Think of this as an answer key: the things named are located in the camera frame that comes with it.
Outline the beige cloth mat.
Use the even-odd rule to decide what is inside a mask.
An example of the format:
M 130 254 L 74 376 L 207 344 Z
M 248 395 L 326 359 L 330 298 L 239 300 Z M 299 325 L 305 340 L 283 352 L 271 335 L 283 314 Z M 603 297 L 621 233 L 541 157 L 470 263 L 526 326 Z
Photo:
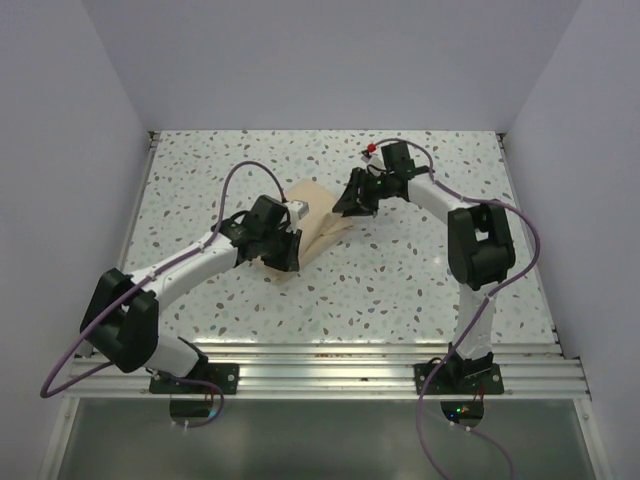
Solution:
M 316 257 L 336 245 L 353 226 L 350 218 L 333 212 L 337 197 L 311 179 L 299 181 L 286 194 L 288 199 L 305 201 L 309 206 L 309 213 L 299 223 L 302 237 L 298 253 L 300 269 L 297 272 L 278 271 L 258 262 L 267 281 L 276 284 L 284 283 L 301 273 Z

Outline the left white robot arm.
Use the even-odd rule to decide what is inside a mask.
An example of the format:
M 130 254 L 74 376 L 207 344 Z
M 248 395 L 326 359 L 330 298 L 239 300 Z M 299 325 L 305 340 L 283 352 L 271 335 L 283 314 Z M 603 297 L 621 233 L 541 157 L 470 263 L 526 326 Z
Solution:
M 160 263 L 132 273 L 107 271 L 81 322 L 82 338 L 123 373 L 145 368 L 199 378 L 206 356 L 185 339 L 162 335 L 161 313 L 201 283 L 254 259 L 275 270 L 297 271 L 299 223 L 308 212 L 304 201 L 262 195 L 250 210 L 222 220 Z

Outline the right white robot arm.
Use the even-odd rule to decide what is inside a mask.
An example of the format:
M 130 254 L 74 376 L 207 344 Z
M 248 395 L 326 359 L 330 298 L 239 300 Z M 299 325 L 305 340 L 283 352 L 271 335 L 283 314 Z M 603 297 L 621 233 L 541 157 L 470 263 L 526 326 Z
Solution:
M 494 290 L 514 267 L 515 249 L 504 207 L 439 183 L 432 162 L 418 165 L 412 159 L 412 146 L 400 139 L 367 146 L 365 167 L 352 170 L 333 211 L 343 217 L 376 216 L 381 201 L 401 198 L 444 223 L 448 268 L 459 285 L 457 326 L 445 357 L 417 364 L 414 371 L 421 392 L 460 394 L 492 377 Z

